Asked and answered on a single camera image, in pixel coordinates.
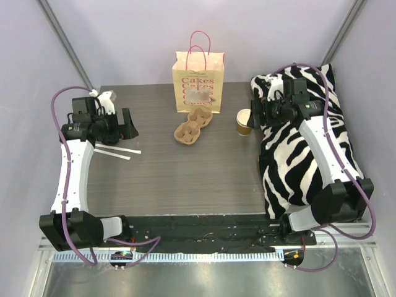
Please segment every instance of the bag handle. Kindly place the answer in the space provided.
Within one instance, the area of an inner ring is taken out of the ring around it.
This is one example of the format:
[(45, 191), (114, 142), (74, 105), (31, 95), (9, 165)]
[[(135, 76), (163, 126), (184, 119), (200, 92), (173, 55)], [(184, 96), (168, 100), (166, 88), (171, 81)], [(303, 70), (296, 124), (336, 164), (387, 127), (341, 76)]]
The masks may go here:
[(208, 48), (208, 55), (209, 55), (209, 53), (210, 53), (210, 37), (209, 37), (209, 35), (207, 35), (207, 33), (206, 33), (205, 31), (196, 30), (196, 31), (194, 31), (194, 32), (191, 34), (191, 36), (190, 36), (190, 48), (191, 48), (192, 36), (193, 36), (195, 33), (198, 33), (198, 32), (201, 32), (201, 33), (205, 34), (206, 37), (209, 39), (209, 48)]
[(204, 51), (204, 49), (201, 48), (199, 45), (190, 46), (190, 48), (188, 49), (187, 58), (186, 58), (186, 70), (187, 70), (188, 56), (190, 55), (192, 48), (195, 48), (195, 47), (200, 48), (200, 50), (202, 51), (202, 54), (204, 54), (204, 59), (205, 59), (205, 70), (206, 70), (206, 56), (205, 56), (205, 51)]

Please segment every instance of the pillow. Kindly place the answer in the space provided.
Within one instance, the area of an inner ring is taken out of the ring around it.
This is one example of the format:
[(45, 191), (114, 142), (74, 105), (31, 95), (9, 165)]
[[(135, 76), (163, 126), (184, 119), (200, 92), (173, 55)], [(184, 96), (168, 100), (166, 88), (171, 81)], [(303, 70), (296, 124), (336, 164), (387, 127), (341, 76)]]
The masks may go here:
[[(335, 93), (332, 66), (324, 65), (319, 70), (326, 78), (329, 88), (329, 119), (333, 132), (346, 158), (363, 177), (353, 158), (344, 116)], [(323, 81), (311, 68), (291, 66), (275, 76), (282, 80), (305, 77), (310, 100), (325, 102)], [(265, 75), (252, 78), (254, 99), (261, 100), (268, 95), (269, 88), (266, 85)], [(264, 188), (265, 210), (270, 218), (279, 218), (290, 205), (309, 205), (323, 188), (323, 182), (311, 149), (290, 122), (277, 127), (261, 125), (261, 129), (264, 138), (261, 142), (259, 169)]]

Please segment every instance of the wood grain surface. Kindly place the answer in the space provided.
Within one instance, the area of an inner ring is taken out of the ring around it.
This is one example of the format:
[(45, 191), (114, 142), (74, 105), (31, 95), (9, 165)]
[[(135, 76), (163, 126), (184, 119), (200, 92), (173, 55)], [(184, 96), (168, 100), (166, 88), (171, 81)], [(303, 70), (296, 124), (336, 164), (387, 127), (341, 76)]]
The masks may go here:
[(88, 207), (94, 215), (262, 213), (264, 196), (257, 158), (262, 134), (236, 132), (236, 114), (250, 107), (249, 83), (224, 84), (222, 110), (193, 145), (173, 133), (186, 113), (177, 113), (173, 85), (109, 86), (116, 109), (128, 107), (139, 136), (116, 146), (141, 150), (123, 160), (93, 155)]

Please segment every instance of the brown cup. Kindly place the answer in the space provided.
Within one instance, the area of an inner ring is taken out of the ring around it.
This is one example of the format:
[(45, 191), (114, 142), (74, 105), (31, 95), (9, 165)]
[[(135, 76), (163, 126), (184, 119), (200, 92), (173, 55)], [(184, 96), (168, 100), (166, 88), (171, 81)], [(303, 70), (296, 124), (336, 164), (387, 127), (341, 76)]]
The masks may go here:
[(244, 109), (240, 110), (236, 115), (236, 129), (240, 136), (248, 136), (252, 132), (252, 128), (248, 127), (248, 120), (250, 117), (250, 110)]

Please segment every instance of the white wall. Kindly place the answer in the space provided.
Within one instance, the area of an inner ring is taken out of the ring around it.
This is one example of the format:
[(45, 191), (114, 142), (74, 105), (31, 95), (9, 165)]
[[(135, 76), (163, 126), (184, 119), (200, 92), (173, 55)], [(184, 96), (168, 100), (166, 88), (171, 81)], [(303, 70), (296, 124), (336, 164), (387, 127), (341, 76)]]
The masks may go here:
[(356, 158), (374, 182), (375, 237), (391, 282), (396, 275), (395, 11), (395, 1), (368, 1), (333, 61)]
[[(49, 0), (94, 85), (172, 83), (174, 52), (205, 30), (225, 81), (320, 64), (353, 0)], [(195, 43), (206, 46), (204, 36)]]
[[(25, 297), (60, 172), (51, 97), (82, 82), (35, 1), (2, 2), (0, 40), (0, 295)], [(73, 95), (60, 98), (62, 120)]]

